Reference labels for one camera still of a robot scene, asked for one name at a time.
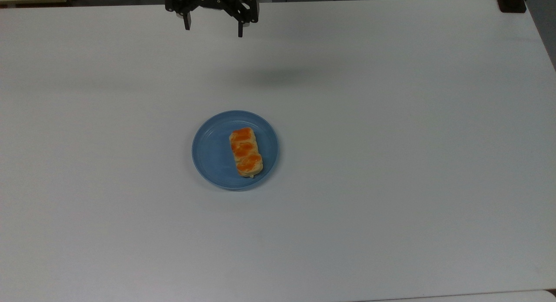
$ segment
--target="plate rim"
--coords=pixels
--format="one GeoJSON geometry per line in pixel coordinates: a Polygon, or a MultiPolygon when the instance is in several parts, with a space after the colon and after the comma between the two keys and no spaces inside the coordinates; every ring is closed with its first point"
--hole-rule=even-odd
{"type": "Polygon", "coordinates": [[[247,190],[247,189],[252,189],[252,187],[256,187],[260,184],[262,184],[264,182],[264,180],[266,180],[268,178],[268,176],[274,171],[274,168],[276,167],[276,165],[278,164],[278,159],[280,158],[280,142],[278,140],[278,135],[276,134],[276,131],[274,130],[274,127],[272,127],[272,125],[270,125],[270,123],[265,120],[262,116],[259,116],[258,114],[255,114],[253,112],[249,112],[246,110],[227,110],[224,112],[220,112],[217,113],[213,116],[211,116],[209,119],[205,120],[205,122],[203,122],[203,124],[201,124],[201,126],[199,126],[199,129],[197,129],[197,132],[195,133],[195,136],[193,137],[193,142],[191,143],[191,159],[193,160],[193,165],[195,166],[195,169],[197,170],[197,172],[209,183],[211,183],[212,185],[215,185],[216,187],[222,188],[222,189],[226,189],[226,190],[230,190],[230,191],[242,191],[242,190],[247,190]],[[194,155],[194,147],[196,144],[196,141],[200,138],[199,134],[201,132],[201,128],[203,128],[203,126],[205,126],[208,122],[210,122],[210,120],[221,116],[222,114],[226,114],[226,113],[233,113],[233,112],[241,112],[241,113],[246,113],[246,114],[250,114],[251,116],[256,116],[257,118],[259,118],[260,120],[262,120],[263,122],[265,122],[268,127],[270,127],[270,130],[272,130],[272,134],[274,135],[275,139],[276,139],[276,159],[274,160],[274,163],[272,164],[272,166],[270,167],[270,169],[268,170],[268,172],[266,173],[266,175],[264,175],[262,178],[258,179],[257,181],[255,181],[254,183],[250,183],[248,185],[245,185],[243,187],[226,187],[226,186],[221,186],[217,183],[213,183],[213,181],[211,181],[209,178],[207,178],[199,169],[199,166],[197,165],[197,161],[195,160],[195,155],[194,155]]]}

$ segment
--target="white table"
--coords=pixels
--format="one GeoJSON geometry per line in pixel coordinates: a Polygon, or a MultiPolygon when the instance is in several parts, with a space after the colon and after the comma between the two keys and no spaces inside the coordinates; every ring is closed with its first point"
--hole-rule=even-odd
{"type": "Polygon", "coordinates": [[[0,299],[337,302],[556,286],[556,74],[495,0],[0,10],[0,299]],[[262,186],[193,136],[274,126],[262,186]]]}
{"type": "Polygon", "coordinates": [[[546,291],[502,292],[492,294],[471,294],[457,296],[437,296],[433,298],[415,298],[388,300],[389,302],[554,302],[556,298],[546,291]]]}

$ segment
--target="orange topping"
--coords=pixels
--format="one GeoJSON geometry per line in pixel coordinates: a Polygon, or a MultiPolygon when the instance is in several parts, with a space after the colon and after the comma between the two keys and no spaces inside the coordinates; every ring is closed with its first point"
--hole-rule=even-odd
{"type": "Polygon", "coordinates": [[[245,141],[251,139],[251,130],[248,127],[239,130],[234,130],[233,134],[234,137],[232,137],[231,140],[232,142],[245,141]]]}
{"type": "Polygon", "coordinates": [[[254,146],[252,143],[232,144],[232,151],[234,151],[236,157],[247,156],[250,153],[250,151],[253,150],[253,148],[254,146]]]}
{"type": "Polygon", "coordinates": [[[243,159],[241,163],[238,164],[238,169],[240,171],[250,171],[261,160],[262,157],[259,154],[249,155],[247,158],[243,159]]]}

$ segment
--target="bread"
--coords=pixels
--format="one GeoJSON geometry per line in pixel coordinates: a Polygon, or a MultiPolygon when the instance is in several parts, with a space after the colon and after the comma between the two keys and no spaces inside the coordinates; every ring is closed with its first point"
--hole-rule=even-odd
{"type": "Polygon", "coordinates": [[[258,153],[255,133],[250,127],[234,130],[230,135],[230,146],[239,175],[253,178],[262,171],[262,156],[258,153]]]}

